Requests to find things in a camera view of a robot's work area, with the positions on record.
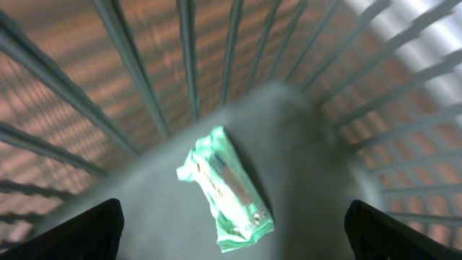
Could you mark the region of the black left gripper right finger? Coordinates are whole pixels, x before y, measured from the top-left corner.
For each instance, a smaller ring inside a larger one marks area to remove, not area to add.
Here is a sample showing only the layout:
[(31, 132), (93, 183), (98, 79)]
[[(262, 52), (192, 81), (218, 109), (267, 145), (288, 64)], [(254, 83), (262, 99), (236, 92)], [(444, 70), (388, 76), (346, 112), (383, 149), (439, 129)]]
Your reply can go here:
[(461, 260), (460, 251), (428, 238), (358, 199), (349, 205), (344, 230), (356, 260)]

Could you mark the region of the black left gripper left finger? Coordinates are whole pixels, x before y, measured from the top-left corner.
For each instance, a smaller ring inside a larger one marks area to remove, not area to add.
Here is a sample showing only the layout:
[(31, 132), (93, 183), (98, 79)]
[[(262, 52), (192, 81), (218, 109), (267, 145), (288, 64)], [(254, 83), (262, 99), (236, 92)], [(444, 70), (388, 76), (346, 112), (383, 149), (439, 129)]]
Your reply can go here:
[(124, 228), (118, 199), (108, 199), (1, 254), (1, 260), (115, 260)]

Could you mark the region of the green flushable wipes pack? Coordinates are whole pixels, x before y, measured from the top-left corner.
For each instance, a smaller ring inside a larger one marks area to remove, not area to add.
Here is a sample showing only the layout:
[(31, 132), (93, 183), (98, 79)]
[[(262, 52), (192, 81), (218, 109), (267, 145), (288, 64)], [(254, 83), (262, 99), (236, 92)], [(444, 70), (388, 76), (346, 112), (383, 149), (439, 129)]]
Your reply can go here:
[(221, 252), (251, 246), (274, 231), (274, 219), (223, 126), (197, 139), (176, 173), (179, 181), (201, 187), (215, 219)]

